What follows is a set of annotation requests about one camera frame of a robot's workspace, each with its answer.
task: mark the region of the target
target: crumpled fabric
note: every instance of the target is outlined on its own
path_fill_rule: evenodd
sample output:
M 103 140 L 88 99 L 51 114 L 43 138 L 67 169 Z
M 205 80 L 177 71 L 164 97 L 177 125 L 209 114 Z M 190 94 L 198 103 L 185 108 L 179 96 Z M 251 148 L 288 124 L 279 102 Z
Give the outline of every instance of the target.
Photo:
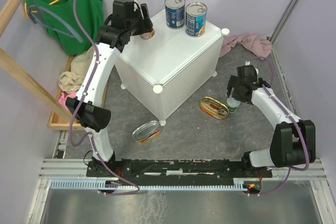
M 236 44 L 242 44 L 247 50 L 258 57 L 267 57 L 272 52 L 272 43 L 268 40 L 259 40 L 256 34 L 245 34 L 236 37 L 224 38 L 219 57 L 226 55 Z
M 79 90 L 90 67 L 94 48 L 77 55 L 71 62 L 71 70 L 60 74 L 58 86 L 63 92 L 73 93 Z
M 74 98 L 76 96 L 76 93 L 77 92 L 67 94 L 67 93 L 62 92 L 61 97 L 58 99 L 59 104 L 61 104 L 67 111 L 69 111 L 67 106 L 65 105 L 65 101 L 67 100 L 68 97 Z

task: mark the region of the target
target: pink towel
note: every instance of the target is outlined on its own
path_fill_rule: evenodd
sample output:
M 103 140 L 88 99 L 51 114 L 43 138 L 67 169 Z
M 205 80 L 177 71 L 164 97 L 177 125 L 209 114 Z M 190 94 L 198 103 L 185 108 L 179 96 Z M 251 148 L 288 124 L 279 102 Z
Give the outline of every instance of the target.
M 68 97 L 74 98 L 76 96 L 76 93 L 77 92 L 68 94 L 68 93 L 62 92 L 61 97 L 58 99 L 59 104 L 61 104 L 67 111 L 69 111 L 67 106 L 65 105 L 65 101 L 67 100 Z
M 272 52 L 272 43 L 268 40 L 259 40 L 256 34 L 246 34 L 236 37 L 224 38 L 219 57 L 226 55 L 235 45 L 242 44 L 247 50 L 258 57 L 267 57 Z

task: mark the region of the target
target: black wire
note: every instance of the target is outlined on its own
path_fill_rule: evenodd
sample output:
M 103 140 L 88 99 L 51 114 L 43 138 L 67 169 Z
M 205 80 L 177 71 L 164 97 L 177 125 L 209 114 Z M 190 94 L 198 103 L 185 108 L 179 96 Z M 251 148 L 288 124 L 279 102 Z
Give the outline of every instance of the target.
M 89 166 L 89 164 L 85 163 L 85 157 L 90 153 L 93 152 L 93 150 L 89 150 L 88 152 L 85 153 L 84 158 L 83 158 L 83 162 L 86 166 Z

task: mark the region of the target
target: silver can lid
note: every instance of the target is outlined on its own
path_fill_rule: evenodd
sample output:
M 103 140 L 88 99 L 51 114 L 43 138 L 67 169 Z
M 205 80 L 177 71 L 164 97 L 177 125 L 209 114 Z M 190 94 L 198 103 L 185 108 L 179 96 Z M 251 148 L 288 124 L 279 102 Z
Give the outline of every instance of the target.
M 186 12 L 192 16 L 202 16 L 206 13 L 208 7 L 201 2 L 188 4 Z
M 132 138 L 136 142 L 144 141 L 155 132 L 159 131 L 160 128 L 161 125 L 158 121 L 145 123 L 133 132 Z
M 164 4 L 171 9 L 179 9 L 185 5 L 185 0 L 165 0 Z

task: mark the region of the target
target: blue tin can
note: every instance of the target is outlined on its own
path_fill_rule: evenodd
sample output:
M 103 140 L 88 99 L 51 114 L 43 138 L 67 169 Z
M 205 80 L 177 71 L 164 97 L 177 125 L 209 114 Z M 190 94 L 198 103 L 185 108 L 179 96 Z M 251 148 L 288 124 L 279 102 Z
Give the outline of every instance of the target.
M 206 5 L 200 2 L 187 5 L 185 31 L 189 36 L 199 37 L 205 32 L 207 11 Z
M 184 26 L 185 0 L 165 0 L 166 22 L 172 29 L 180 29 Z

